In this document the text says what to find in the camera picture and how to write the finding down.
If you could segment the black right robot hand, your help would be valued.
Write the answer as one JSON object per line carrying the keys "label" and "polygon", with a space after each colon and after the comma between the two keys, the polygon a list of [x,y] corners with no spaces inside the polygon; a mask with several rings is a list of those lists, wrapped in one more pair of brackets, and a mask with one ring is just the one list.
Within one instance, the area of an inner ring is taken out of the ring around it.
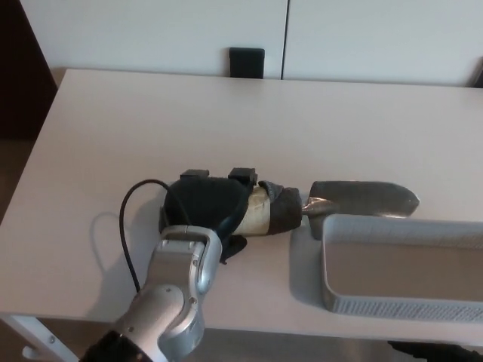
{"label": "black right robot hand", "polygon": [[424,359],[426,361],[482,362],[482,355],[477,351],[470,351],[459,345],[396,341],[388,341],[388,344],[396,351],[400,351],[414,358]]}

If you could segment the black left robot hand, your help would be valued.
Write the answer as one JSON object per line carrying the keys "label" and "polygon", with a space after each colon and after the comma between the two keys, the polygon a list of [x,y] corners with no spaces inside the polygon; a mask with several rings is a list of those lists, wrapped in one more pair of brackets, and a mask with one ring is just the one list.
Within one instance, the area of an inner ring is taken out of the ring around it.
{"label": "black left robot hand", "polygon": [[257,182],[254,168],[235,167],[227,177],[214,177],[208,170],[187,170],[170,185],[160,209],[158,229],[193,225],[216,232],[222,244],[220,262],[240,253],[245,237],[236,236],[248,210],[249,197]]}

